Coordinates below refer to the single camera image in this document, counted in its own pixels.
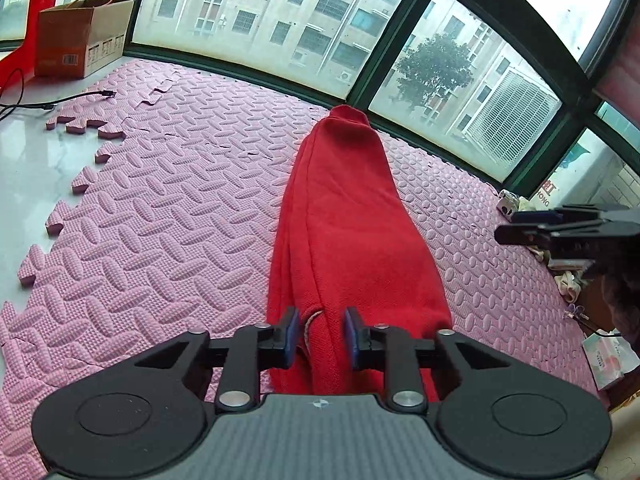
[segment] pink foam mat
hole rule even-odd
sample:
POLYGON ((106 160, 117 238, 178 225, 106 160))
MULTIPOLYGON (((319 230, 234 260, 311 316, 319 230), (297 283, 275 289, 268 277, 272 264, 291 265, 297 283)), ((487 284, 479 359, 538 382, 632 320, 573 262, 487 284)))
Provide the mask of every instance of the pink foam mat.
MULTIPOLYGON (((49 254, 18 271, 27 307, 0 313, 0 476, 44 473, 30 434, 54 389, 189 328, 228 336, 264 319, 281 196, 297 147, 326 110, 274 91, 136 60, 47 123, 100 126, 95 172, 56 205, 49 254)), ((546 269, 493 241, 496 194, 463 171, 381 134, 402 200, 440 269, 456 329, 595 392, 578 327, 546 269)), ((208 396, 217 384, 215 376, 208 396)), ((262 389, 269 391, 268 378, 262 389)))

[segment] red towel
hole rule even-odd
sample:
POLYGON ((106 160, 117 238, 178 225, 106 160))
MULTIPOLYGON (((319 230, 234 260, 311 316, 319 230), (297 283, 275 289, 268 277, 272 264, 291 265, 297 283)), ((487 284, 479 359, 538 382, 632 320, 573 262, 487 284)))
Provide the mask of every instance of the red towel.
MULTIPOLYGON (((300 146, 282 201, 267 319, 289 305, 308 324, 308 348, 290 370, 272 370, 279 393, 382 392, 382 374, 354 373, 342 333, 356 306, 368 325, 414 337, 451 327, 431 253, 404 209, 378 134, 362 112, 335 107, 300 146)), ((428 397, 437 396, 428 372, 428 397)))

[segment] logo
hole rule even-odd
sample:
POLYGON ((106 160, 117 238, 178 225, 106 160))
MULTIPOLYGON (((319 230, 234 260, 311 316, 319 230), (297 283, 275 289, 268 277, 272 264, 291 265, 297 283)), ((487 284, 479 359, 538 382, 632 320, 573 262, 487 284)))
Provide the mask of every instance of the logo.
POLYGON ((329 401, 325 399, 318 399, 318 400, 314 400, 312 404, 319 410, 322 410, 323 408, 326 408, 329 405, 329 401))

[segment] tree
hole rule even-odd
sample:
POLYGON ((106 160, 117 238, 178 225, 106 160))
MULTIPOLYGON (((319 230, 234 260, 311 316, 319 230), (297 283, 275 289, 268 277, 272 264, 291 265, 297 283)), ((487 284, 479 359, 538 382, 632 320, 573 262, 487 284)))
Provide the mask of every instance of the tree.
POLYGON ((426 106, 438 91, 446 92, 471 83, 472 75, 467 59, 469 50, 458 45, 450 36, 436 34, 424 40, 417 48, 409 49, 398 61, 396 70, 398 90, 409 110, 426 106))

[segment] white marble floor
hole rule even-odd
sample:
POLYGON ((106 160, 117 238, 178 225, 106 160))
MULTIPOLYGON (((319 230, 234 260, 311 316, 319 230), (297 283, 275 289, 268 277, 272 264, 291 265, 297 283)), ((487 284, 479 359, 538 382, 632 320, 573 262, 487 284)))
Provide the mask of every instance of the white marble floor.
MULTIPOLYGON (((78 81, 33 80, 25 88, 23 102, 42 102, 81 92, 126 62, 119 59, 78 81)), ((2 96, 4 104, 15 102, 17 89, 2 96)), ((104 142, 97 131, 81 136, 65 132, 63 125, 47 131, 44 124, 53 112, 17 109, 0 121, 0 303, 11 301, 24 310, 31 289, 22 288, 16 277, 29 247, 38 244, 48 252, 54 240, 44 222, 59 200, 75 205, 80 197, 71 193, 72 179, 94 164, 94 153, 104 142)), ((0 357, 0 380, 4 361, 0 357)))

